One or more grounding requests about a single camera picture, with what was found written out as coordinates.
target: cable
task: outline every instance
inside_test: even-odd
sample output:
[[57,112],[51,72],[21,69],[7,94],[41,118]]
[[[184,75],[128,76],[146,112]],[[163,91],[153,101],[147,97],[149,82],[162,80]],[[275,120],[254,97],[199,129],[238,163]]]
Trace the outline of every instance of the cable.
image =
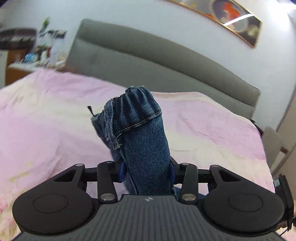
[[280,236],[282,236],[285,232],[287,232],[287,230],[288,230],[288,228],[287,228],[285,231],[283,231],[283,232],[280,234]]

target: pink blanket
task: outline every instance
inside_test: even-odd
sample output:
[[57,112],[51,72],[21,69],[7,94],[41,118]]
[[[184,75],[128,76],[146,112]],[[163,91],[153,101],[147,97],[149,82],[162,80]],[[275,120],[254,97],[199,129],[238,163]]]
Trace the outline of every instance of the pink blanket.
[[[23,192],[62,170],[112,159],[91,124],[94,113],[125,88],[95,78],[35,72],[0,90],[0,240],[19,233],[12,204]],[[152,93],[163,111],[171,155],[207,169],[218,164],[274,191],[257,129],[209,97],[197,93]],[[126,193],[115,184],[118,195]],[[95,197],[96,185],[87,192]],[[207,193],[206,185],[200,192]]]

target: white wall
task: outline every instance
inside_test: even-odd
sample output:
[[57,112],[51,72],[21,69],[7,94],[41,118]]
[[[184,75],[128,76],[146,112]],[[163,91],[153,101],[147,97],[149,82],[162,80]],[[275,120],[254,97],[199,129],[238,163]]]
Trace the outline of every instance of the white wall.
[[296,33],[276,0],[237,0],[263,21],[259,42],[250,48],[219,24],[165,0],[10,0],[7,27],[68,30],[70,48],[83,18],[130,26],[185,45],[220,63],[261,90],[254,120],[276,128],[296,81]]
[[288,13],[292,22],[296,24],[296,5],[292,3],[290,0],[278,0],[278,2],[282,5],[284,10]]
[[0,27],[2,26],[2,21],[4,19],[5,9],[0,9]]

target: picture frame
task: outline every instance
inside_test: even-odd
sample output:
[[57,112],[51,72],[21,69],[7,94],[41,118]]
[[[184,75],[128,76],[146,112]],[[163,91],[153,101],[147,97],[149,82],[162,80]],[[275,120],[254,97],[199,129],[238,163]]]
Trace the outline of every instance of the picture frame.
[[198,12],[232,31],[251,47],[258,42],[262,22],[234,0],[167,0]]

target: denim leg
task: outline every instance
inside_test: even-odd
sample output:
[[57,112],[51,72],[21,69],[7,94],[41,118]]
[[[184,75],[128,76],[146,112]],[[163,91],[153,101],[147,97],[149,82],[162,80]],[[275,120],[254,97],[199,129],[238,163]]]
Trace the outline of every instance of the denim leg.
[[134,194],[173,194],[161,109],[149,90],[143,86],[126,89],[109,100],[92,123],[114,160],[118,154],[124,159]]

